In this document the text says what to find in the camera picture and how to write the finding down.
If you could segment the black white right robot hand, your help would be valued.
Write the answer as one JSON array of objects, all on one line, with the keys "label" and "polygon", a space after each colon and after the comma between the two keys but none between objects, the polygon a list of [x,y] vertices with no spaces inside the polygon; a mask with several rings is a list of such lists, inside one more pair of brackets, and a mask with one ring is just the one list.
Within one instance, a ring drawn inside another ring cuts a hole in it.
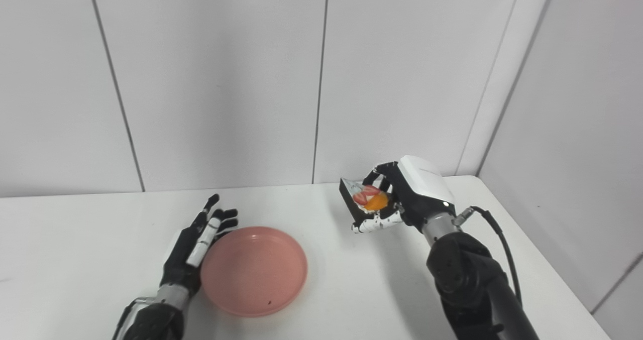
[{"label": "black white right robot hand", "polygon": [[437,167],[420,157],[379,164],[361,182],[342,178],[339,190],[356,234],[403,223],[433,244],[457,231],[455,198]]}]

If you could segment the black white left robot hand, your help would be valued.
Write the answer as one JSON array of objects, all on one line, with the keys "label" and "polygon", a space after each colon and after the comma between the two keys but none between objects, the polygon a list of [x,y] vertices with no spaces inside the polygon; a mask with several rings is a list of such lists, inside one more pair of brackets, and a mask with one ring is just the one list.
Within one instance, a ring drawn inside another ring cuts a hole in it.
[{"label": "black white left robot hand", "polygon": [[238,210],[215,208],[219,195],[213,194],[195,217],[180,233],[163,265],[160,286],[183,287],[189,297],[199,291],[202,262],[211,247],[239,225]]}]

